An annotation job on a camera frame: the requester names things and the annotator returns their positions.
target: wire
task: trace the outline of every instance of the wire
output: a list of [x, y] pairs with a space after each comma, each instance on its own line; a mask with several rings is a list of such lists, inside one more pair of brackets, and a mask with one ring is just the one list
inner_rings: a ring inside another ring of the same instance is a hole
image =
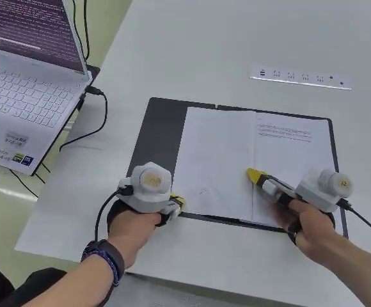
[[83, 1], [84, 34], [86, 35], [86, 61], [90, 57], [89, 29], [88, 29], [88, 0]]
[[82, 51], [83, 57], [85, 58], [84, 51], [83, 51], [82, 39], [79, 35], [79, 32], [77, 30], [77, 25], [76, 25], [76, 2], [75, 2], [75, 0], [72, 0], [72, 2], [73, 2], [73, 27], [75, 28], [77, 39], [79, 40], [79, 45], [81, 46], [81, 51]]
[[104, 112], [103, 123], [102, 123], [102, 125], [100, 126], [99, 129], [97, 129], [97, 130], [95, 130], [95, 131], [93, 131], [91, 133], [85, 134], [83, 136], [79, 136], [78, 138], [73, 139], [73, 140], [71, 140], [69, 142], [66, 142], [65, 144], [63, 144], [62, 146], [59, 147], [59, 151], [61, 151], [63, 147], [65, 147], [65, 146], [67, 146], [69, 144], [75, 143], [76, 141], [79, 141], [80, 139], [84, 139], [84, 138], [87, 138], [88, 136], [92, 136], [92, 135], [98, 133], [99, 131], [101, 131], [104, 128], [104, 126], [105, 126], [105, 124], [107, 122], [107, 114], [108, 114], [108, 111], [109, 111], [109, 106], [108, 106], [109, 105], [109, 102], [107, 101], [107, 97], [106, 97], [106, 95], [102, 91], [100, 91], [99, 89], [96, 89], [96, 88], [92, 88], [91, 86], [88, 87], [88, 93], [91, 93], [91, 94], [94, 94], [94, 95], [103, 96], [103, 98], [104, 98], [104, 105], [105, 105], [105, 112]]
[[43, 184], [46, 184], [46, 182], [45, 182], [42, 178], [40, 178], [40, 176], [39, 176], [38, 174], [35, 174], [35, 175], [36, 175], [36, 177], [39, 178], [39, 180], [40, 180]]
[[357, 216], [358, 218], [360, 218], [363, 222], [365, 222], [369, 227], [371, 227], [371, 224], [369, 223], [369, 221], [367, 219], [365, 219], [362, 215], [359, 214], [359, 212], [357, 212], [356, 210], [354, 210], [353, 208], [349, 208], [348, 211], [352, 212], [355, 216]]
[[47, 166], [45, 165], [45, 163], [42, 163], [42, 166], [47, 170], [47, 172], [50, 174], [51, 171], [49, 170], [49, 168], [47, 168]]
[[10, 169], [10, 172], [13, 176], [17, 177], [18, 181], [25, 187], [25, 189], [27, 189], [32, 195], [35, 195], [35, 197], [38, 198], [38, 195], [36, 195], [30, 188], [28, 188], [28, 186], [22, 181], [22, 179], [19, 178], [17, 174], [15, 174], [12, 169]]
[[106, 208], [107, 204], [112, 200], [112, 198], [115, 197], [118, 193], [119, 193], [119, 190], [115, 191], [112, 195], [110, 195], [109, 198], [101, 206], [97, 214], [96, 225], [95, 225], [95, 242], [97, 242], [97, 239], [99, 238], [99, 224], [100, 224], [100, 218], [102, 217], [103, 210]]

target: laptop screen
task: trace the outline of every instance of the laptop screen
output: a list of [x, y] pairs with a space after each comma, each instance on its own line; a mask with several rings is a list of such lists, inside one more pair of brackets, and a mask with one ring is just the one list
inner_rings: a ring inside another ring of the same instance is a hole
[[62, 0], [0, 0], [0, 50], [84, 72]]

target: table surface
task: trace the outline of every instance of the table surface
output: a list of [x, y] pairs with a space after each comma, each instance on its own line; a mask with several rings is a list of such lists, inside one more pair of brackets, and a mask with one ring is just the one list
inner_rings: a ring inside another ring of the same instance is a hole
[[[334, 72], [353, 90], [254, 81], [254, 63]], [[95, 86], [109, 99], [107, 125], [64, 148], [18, 250], [79, 260], [126, 174], [150, 97], [331, 118], [351, 202], [371, 221], [370, 3], [133, 0]], [[87, 99], [69, 139], [102, 121], [102, 97]], [[347, 221], [350, 240], [371, 251], [371, 230]], [[100, 228], [106, 234], [104, 219]], [[159, 229], [131, 272], [301, 306], [360, 305], [284, 234], [194, 219]]]

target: power outlet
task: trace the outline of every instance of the power outlet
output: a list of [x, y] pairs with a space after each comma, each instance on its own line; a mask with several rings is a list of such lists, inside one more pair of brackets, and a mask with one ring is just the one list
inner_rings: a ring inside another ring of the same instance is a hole
[[337, 75], [298, 72], [295, 70], [270, 68], [260, 65], [253, 65], [250, 78], [264, 81], [334, 88], [338, 90], [352, 90], [349, 81]]

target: cable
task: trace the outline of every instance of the cable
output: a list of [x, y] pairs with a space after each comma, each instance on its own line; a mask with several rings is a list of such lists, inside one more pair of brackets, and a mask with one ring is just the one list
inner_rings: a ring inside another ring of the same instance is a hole
[[109, 198], [104, 202], [104, 204], [101, 206], [96, 219], [96, 225], [95, 225], [95, 242], [97, 242], [97, 239], [99, 238], [99, 224], [100, 224], [100, 218], [102, 217], [103, 210], [106, 208], [107, 204], [115, 197], [117, 194], [119, 194], [119, 190], [115, 191], [112, 195], [109, 196]]
[[77, 39], [79, 40], [79, 45], [81, 46], [81, 51], [82, 51], [83, 57], [85, 58], [84, 51], [83, 51], [82, 39], [79, 35], [79, 32], [77, 30], [77, 25], [76, 25], [76, 2], [75, 2], [75, 0], [72, 0], [72, 2], [73, 2], [73, 27], [75, 28]]
[[104, 126], [105, 126], [105, 124], [107, 122], [107, 113], [109, 111], [108, 110], [108, 108], [109, 108], [109, 106], [108, 106], [109, 105], [109, 102], [107, 101], [106, 95], [102, 91], [100, 91], [98, 88], [94, 88], [92, 86], [88, 86], [87, 89], [86, 89], [86, 91], [87, 91], [87, 93], [90, 93], [92, 95], [103, 96], [104, 103], [105, 103], [105, 112], [104, 112], [103, 123], [102, 123], [102, 125], [100, 126], [99, 129], [97, 129], [97, 130], [95, 130], [95, 131], [93, 131], [91, 133], [85, 134], [83, 136], [79, 136], [78, 138], [73, 139], [73, 140], [71, 140], [69, 142], [66, 142], [65, 144], [63, 144], [62, 146], [59, 147], [59, 151], [61, 151], [63, 147], [65, 147], [65, 146], [67, 146], [69, 144], [75, 143], [76, 141], [79, 141], [80, 139], [84, 139], [84, 138], [87, 138], [88, 136], [92, 136], [92, 135], [98, 133], [99, 131], [101, 131], [104, 128]]
[[365, 222], [369, 227], [371, 227], [371, 224], [369, 223], [369, 221], [367, 219], [365, 219], [363, 216], [361, 216], [359, 214], [359, 212], [357, 212], [356, 210], [354, 210], [353, 208], [350, 208], [348, 211], [352, 212], [355, 216], [357, 216], [358, 218], [360, 218], [363, 222]]
[[84, 22], [84, 34], [86, 35], [86, 61], [90, 56], [90, 44], [89, 44], [89, 29], [88, 29], [88, 0], [83, 1], [83, 22]]
[[360, 218], [363, 222], [366, 223], [369, 227], [371, 227], [371, 223], [365, 219], [358, 211], [354, 210], [352, 208], [352, 205], [345, 199], [341, 198], [337, 203], [336, 203], [340, 208], [345, 209], [346, 211], [352, 212], [355, 216]]
[[15, 174], [15, 172], [12, 169], [10, 169], [10, 172], [12, 173], [13, 176], [17, 177], [17, 179], [25, 187], [25, 189], [27, 189], [32, 195], [35, 195], [35, 197], [38, 198], [38, 195], [36, 195], [30, 188], [28, 188], [28, 186], [26, 184], [24, 184], [22, 179], [20, 179], [19, 176], [17, 174]]
[[40, 180], [43, 184], [46, 184], [46, 182], [45, 182], [42, 178], [40, 178], [40, 176], [39, 176], [38, 174], [35, 174], [35, 175], [36, 175], [36, 177], [39, 178], [39, 180]]
[[49, 168], [47, 168], [47, 166], [44, 164], [44, 163], [42, 163], [42, 166], [47, 170], [47, 172], [50, 174], [51, 173], [51, 171], [49, 170]]

